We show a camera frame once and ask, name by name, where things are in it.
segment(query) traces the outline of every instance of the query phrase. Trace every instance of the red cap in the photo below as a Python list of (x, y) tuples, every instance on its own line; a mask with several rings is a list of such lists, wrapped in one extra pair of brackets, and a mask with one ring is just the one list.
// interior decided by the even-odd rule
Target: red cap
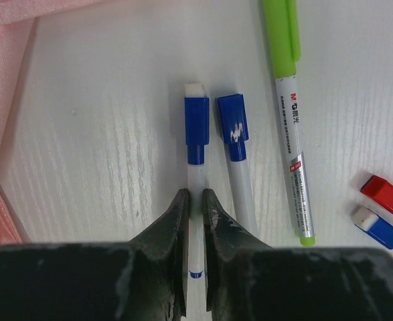
[(387, 180), (373, 175), (360, 192), (393, 214), (393, 185)]

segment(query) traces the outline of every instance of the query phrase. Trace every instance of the wood grain surface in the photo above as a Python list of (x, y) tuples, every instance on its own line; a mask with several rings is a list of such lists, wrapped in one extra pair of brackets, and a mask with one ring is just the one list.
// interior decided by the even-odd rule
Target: wood grain surface
[[(302, 143), (319, 246), (379, 247), (358, 189), (393, 183), (393, 0), (298, 1)], [(244, 94), (261, 239), (297, 247), (257, 0), (118, 0), (41, 18), (0, 155), (0, 188), (31, 241), (122, 241), (186, 186), (184, 84), (210, 98), (209, 185), (234, 213), (214, 98)], [(203, 296), (189, 294), (189, 320)]]

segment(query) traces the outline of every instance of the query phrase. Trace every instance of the pen clip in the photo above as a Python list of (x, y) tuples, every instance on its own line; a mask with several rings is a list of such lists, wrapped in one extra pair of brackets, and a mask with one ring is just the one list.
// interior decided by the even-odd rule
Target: pen clip
[(296, 0), (287, 0), (287, 12), (289, 14), (291, 51), (294, 61), (297, 62), (301, 57), (301, 44), (299, 39), (299, 24), (297, 23)]

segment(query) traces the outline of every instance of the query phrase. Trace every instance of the green pen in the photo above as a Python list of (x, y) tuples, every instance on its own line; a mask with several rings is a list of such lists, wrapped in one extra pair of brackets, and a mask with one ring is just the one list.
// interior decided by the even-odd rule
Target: green pen
[(301, 56), (296, 0), (263, 0), (270, 58), (277, 86), (287, 172), (297, 220), (297, 234), (304, 246), (315, 245), (309, 202), (305, 157), (299, 143), (296, 62)]

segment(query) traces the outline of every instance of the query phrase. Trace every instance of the green pen tip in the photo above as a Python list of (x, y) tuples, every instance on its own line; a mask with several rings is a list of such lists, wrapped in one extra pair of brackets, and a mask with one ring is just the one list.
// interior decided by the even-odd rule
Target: green pen tip
[(315, 236), (313, 237), (301, 237), (301, 244), (303, 246), (314, 246), (315, 245)]

